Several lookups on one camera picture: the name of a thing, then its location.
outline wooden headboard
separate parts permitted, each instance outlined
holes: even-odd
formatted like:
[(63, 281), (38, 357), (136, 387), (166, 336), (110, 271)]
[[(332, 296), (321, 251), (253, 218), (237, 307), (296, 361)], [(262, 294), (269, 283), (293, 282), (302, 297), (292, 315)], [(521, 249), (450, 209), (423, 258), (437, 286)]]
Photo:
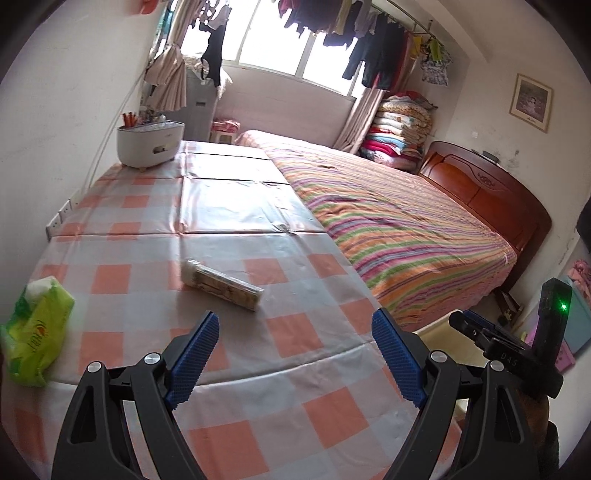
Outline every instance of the wooden headboard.
[(446, 142), (431, 144), (419, 175), (511, 244), (518, 259), (502, 285), (509, 291), (552, 227), (544, 206), (502, 168)]

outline wall stain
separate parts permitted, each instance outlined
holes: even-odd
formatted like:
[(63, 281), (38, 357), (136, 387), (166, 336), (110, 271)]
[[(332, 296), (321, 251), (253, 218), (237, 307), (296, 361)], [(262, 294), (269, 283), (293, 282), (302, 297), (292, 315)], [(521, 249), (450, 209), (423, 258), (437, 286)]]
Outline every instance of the wall stain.
[(511, 174), (519, 170), (519, 159), (517, 158), (518, 156), (519, 150), (515, 150), (515, 154), (513, 155), (513, 157), (507, 159), (507, 171)]

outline checkered tablecloth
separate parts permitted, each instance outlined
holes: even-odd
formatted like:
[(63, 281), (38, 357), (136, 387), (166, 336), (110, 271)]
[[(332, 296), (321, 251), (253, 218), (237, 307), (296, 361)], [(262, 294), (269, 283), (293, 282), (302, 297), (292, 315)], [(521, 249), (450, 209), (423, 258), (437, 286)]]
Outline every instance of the checkered tablecloth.
[[(272, 162), (250, 150), (209, 154), (187, 142), (144, 173), (113, 167), (50, 242), (32, 279), (55, 275), (76, 299), (63, 350), (46, 388), (7, 375), (2, 388), (2, 422), (42, 480), (88, 363), (135, 364), (205, 310), (220, 318), (220, 341), (174, 414), (210, 480), (381, 480), (396, 457), (417, 410), (372, 342), (379, 305)], [(258, 311), (183, 286), (187, 257), (264, 288)], [(156, 479), (135, 409), (126, 413), (142, 471)], [(459, 433), (454, 424), (438, 474)]]

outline beige curtain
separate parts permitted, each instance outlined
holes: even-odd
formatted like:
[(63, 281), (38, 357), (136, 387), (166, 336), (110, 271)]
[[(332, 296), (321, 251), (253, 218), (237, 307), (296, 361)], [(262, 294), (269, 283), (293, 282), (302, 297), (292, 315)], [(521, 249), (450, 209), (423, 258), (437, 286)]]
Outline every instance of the beige curtain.
[(146, 72), (145, 81), (156, 85), (146, 105), (167, 112), (187, 106), (187, 72), (181, 45), (204, 0), (179, 0), (170, 27), (167, 46)]
[(337, 138), (333, 148), (343, 152), (356, 154), (363, 143), (382, 98), (384, 90), (366, 88), (363, 94), (357, 99), (349, 118), (343, 127), (343, 131)]

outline blue container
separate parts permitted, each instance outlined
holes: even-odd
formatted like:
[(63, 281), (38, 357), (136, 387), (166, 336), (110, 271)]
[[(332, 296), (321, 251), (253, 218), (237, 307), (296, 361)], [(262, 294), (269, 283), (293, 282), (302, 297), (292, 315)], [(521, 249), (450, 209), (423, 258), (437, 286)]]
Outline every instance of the blue container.
[(560, 280), (573, 287), (564, 340), (570, 351), (576, 353), (591, 339), (591, 309), (570, 278), (563, 276)]

